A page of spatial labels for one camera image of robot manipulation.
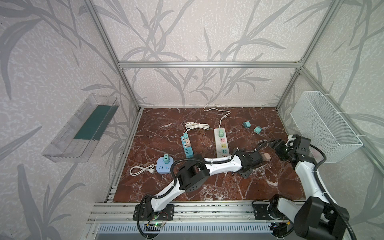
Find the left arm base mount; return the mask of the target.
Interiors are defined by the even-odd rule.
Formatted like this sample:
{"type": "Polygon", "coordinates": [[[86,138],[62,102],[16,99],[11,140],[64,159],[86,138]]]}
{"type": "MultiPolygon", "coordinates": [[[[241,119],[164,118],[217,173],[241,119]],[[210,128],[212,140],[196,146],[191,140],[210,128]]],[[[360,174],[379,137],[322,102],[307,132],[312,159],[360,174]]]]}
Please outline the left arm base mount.
{"type": "Polygon", "coordinates": [[[144,204],[136,205],[133,215],[134,221],[149,221],[152,219],[161,221],[171,221],[174,218],[175,205],[167,205],[162,211],[154,212],[149,207],[145,207],[144,204]]]}

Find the light blue square socket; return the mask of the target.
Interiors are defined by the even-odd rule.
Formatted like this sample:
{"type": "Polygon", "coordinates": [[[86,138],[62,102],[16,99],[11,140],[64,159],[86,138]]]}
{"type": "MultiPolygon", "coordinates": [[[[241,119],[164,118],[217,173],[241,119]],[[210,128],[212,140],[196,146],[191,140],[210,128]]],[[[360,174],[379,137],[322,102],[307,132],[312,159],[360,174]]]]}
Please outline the light blue square socket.
{"type": "Polygon", "coordinates": [[[170,157],[170,162],[168,164],[165,164],[163,162],[163,157],[158,158],[157,164],[156,164],[156,171],[159,174],[170,174],[171,173],[171,166],[174,163],[173,157],[170,157]]]}

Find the long white power strip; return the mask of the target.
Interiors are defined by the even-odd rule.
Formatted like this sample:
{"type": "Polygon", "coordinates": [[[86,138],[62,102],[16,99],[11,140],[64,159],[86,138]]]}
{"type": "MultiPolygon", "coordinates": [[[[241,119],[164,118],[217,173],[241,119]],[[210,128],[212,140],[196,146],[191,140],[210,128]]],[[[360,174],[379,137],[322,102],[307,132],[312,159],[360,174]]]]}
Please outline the long white power strip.
{"type": "Polygon", "coordinates": [[[218,158],[228,157],[230,155],[228,140],[225,131],[225,136],[223,138],[219,137],[218,129],[214,129],[215,144],[216,144],[216,154],[218,158]]]}

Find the teal charger plug front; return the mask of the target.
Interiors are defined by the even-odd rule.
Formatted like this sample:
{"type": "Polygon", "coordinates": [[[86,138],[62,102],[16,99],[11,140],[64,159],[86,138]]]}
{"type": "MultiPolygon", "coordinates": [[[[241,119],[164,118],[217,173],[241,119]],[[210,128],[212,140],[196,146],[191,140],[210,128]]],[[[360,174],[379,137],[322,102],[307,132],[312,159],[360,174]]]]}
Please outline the teal charger plug front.
{"type": "Polygon", "coordinates": [[[170,162],[170,157],[169,157],[168,154],[165,154],[165,155],[163,156],[163,162],[164,162],[165,164],[168,164],[168,163],[170,162]]]}

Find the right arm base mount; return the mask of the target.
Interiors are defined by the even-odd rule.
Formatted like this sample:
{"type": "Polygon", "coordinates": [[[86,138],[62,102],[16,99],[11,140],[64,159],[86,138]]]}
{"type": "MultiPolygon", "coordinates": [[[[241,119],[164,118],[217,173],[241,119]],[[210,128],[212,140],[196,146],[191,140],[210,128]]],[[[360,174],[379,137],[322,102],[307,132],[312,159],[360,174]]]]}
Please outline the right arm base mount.
{"type": "Polygon", "coordinates": [[[282,217],[279,217],[275,214],[269,212],[269,203],[267,202],[255,202],[252,203],[255,220],[265,220],[265,221],[277,221],[282,220],[282,217]]]}

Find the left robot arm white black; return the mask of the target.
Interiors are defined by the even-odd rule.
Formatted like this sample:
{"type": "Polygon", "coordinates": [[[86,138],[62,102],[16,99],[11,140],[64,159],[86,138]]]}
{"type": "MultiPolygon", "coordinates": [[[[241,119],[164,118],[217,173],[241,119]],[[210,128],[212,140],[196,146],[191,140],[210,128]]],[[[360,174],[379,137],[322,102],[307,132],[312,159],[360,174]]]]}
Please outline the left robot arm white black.
{"type": "Polygon", "coordinates": [[[171,165],[173,181],[158,194],[145,195],[135,207],[133,220],[171,221],[175,206],[170,202],[181,194],[198,190],[208,178],[221,173],[238,173],[246,179],[270,159],[269,154],[236,149],[228,157],[209,159],[195,155],[192,158],[178,160],[171,165]]]}

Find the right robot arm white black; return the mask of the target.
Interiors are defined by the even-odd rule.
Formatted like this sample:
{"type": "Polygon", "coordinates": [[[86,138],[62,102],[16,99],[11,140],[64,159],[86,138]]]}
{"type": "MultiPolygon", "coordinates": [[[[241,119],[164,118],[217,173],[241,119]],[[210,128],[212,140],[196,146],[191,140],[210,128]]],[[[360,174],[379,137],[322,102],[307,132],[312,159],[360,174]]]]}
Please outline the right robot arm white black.
{"type": "Polygon", "coordinates": [[[273,140],[269,145],[281,161],[292,164],[306,196],[305,203],[299,206],[293,200],[275,195],[270,200],[269,214],[288,218],[296,235],[306,240],[344,240],[346,233],[355,240],[348,210],[331,197],[320,176],[319,167],[327,160],[325,153],[312,145],[310,139],[299,135],[290,135],[286,142],[273,140]]]}

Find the teal power strip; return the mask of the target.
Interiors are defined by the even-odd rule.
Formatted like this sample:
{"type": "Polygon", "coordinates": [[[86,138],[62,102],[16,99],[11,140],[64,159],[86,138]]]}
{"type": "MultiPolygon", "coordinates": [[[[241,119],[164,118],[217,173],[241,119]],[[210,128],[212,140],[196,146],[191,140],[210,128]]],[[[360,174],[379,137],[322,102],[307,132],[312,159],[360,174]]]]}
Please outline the teal power strip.
{"type": "Polygon", "coordinates": [[[194,152],[193,152],[193,149],[191,147],[191,141],[190,141],[188,133],[183,133],[183,135],[181,136],[181,141],[182,141],[182,145],[183,145],[183,149],[184,149],[186,158],[192,158],[194,156],[194,152]]]}

